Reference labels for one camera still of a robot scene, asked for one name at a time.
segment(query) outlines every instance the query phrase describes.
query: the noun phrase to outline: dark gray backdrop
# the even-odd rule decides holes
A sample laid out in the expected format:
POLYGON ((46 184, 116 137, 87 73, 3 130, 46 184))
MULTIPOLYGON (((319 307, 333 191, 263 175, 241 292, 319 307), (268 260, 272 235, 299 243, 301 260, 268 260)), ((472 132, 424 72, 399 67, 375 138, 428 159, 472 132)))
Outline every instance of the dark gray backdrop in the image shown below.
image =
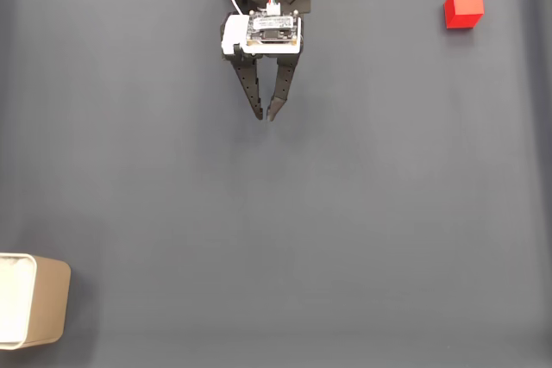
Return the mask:
POLYGON ((2 366, 552 363, 548 0, 312 0, 274 123, 229 0, 2 2, 0 250, 73 269, 2 366))

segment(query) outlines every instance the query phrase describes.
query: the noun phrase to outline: red cube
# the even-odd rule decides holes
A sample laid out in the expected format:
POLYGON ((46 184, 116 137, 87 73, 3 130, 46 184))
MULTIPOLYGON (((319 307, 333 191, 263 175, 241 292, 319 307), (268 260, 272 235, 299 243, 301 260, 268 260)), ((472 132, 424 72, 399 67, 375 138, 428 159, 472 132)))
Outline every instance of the red cube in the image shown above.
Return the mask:
POLYGON ((475 28, 484 14, 483 0, 447 0, 445 2, 447 29, 475 28))

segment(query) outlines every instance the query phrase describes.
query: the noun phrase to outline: white container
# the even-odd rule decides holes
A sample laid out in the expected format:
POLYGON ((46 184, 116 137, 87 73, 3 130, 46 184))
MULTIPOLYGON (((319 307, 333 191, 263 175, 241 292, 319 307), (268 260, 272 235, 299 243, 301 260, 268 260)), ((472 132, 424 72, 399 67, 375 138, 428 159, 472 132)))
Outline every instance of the white container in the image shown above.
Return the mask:
POLYGON ((23 253, 0 253, 0 350, 49 344, 63 334, 71 268, 23 253))

